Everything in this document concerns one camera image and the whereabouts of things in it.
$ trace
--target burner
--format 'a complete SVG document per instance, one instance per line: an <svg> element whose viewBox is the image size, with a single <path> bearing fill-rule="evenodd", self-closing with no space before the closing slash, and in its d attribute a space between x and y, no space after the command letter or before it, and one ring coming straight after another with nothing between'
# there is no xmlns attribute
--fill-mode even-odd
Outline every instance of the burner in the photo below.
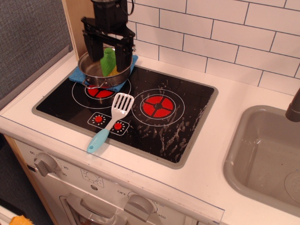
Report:
<svg viewBox="0 0 300 225"><path fill-rule="evenodd" d="M106 90L102 88L96 88L96 89L85 89L85 93L87 96L93 99L104 99L104 98L109 98L115 94L114 91L111 90Z"/></svg>
<svg viewBox="0 0 300 225"><path fill-rule="evenodd" d="M143 100L142 112L152 119L164 119L174 113L175 103L167 96L154 95Z"/></svg>
<svg viewBox="0 0 300 225"><path fill-rule="evenodd" d="M163 127L177 122L184 109L182 98L174 92L152 89L136 96L132 112L141 123Z"/></svg>
<svg viewBox="0 0 300 225"><path fill-rule="evenodd" d="M126 81L120 92L129 94L131 83ZM72 87L72 96L75 102L89 109L106 109L110 108L113 103L114 91L102 88L87 89L79 83L74 83Z"/></svg>

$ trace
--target spatula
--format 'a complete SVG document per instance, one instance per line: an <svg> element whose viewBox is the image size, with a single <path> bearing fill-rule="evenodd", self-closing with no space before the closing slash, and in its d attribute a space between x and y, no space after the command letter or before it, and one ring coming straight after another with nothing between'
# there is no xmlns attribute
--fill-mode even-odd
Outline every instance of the spatula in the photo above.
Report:
<svg viewBox="0 0 300 225"><path fill-rule="evenodd" d="M117 93L112 103L112 119L106 127L100 130L88 145L87 152L93 153L105 142L114 124L124 118L130 111L135 98L125 93Z"/></svg>

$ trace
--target control panel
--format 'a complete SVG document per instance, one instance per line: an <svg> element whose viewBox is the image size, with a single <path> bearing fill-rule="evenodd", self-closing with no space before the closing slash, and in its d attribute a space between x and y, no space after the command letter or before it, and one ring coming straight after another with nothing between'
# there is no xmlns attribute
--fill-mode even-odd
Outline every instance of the control panel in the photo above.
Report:
<svg viewBox="0 0 300 225"><path fill-rule="evenodd" d="M111 119L112 119L111 116L102 114L100 112L96 112L89 118L88 124L100 129L104 129ZM114 133L115 135L122 136L127 131L128 128L129 128L129 123L118 120L114 124L110 132Z"/></svg>

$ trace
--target pot handle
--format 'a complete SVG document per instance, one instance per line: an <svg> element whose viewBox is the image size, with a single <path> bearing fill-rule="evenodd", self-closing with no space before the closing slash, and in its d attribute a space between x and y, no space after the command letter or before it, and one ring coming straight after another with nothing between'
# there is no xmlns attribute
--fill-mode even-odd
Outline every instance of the pot handle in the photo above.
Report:
<svg viewBox="0 0 300 225"><path fill-rule="evenodd" d="M125 218L122 218L116 214L114 214L111 218L102 217L100 215L97 215L89 210L87 210L85 207L81 205L82 199L74 194L69 194L67 197L67 203L69 206L76 211L80 216L85 218L88 221L92 221L93 224L97 225L126 225L127 220Z"/></svg>
<svg viewBox="0 0 300 225"><path fill-rule="evenodd" d="M87 89L96 89L96 88L101 88L105 82L106 82L106 79L104 79L103 83L100 85L100 86L97 86L97 87L89 87L88 85L85 84L85 82L88 80L88 78L86 77L84 79L84 81L81 83L84 87L86 87Z"/></svg>

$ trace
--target wooden side panel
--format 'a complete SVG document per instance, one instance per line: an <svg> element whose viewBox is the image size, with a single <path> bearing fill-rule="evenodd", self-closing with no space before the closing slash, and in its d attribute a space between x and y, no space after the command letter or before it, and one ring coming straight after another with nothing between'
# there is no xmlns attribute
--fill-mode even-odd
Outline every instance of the wooden side panel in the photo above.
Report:
<svg viewBox="0 0 300 225"><path fill-rule="evenodd" d="M62 0L67 24L75 50L77 61L87 52L83 39L83 23L85 17L94 18L93 3L90 0Z"/></svg>
<svg viewBox="0 0 300 225"><path fill-rule="evenodd" d="M32 184L33 188L35 189L35 191L36 191L38 197L40 198L40 200L41 200L41 202L42 202L42 204L44 205L46 211L48 212L48 214L49 214L51 220L53 221L53 223L54 223L55 225L59 225L58 222L56 221L56 219L55 219L55 217L54 217L54 215L53 215L53 213L52 213L52 211L51 211L49 205L47 204L47 202L46 202L46 200L45 200L45 198L44 198L44 196L43 196L43 194L42 194L42 191L39 189L39 187L38 187L36 181L34 180L34 178L33 178L33 176L31 175L29 169L27 168L27 165L26 165L26 163L25 163L25 160L24 160L24 158L23 158L23 156L22 156L22 154L21 154L21 152L20 152L20 150L19 150L17 144L15 143L14 139L11 138L11 137L9 137L9 136L6 136L6 135L5 135L5 138L6 138L7 142L8 142L8 144L9 144L10 148L13 150L13 152L14 152L16 158L18 159L18 161L19 161L19 163L20 163L22 169L23 169L24 172L26 173L26 175L27 175L27 177L28 177L30 183Z"/></svg>

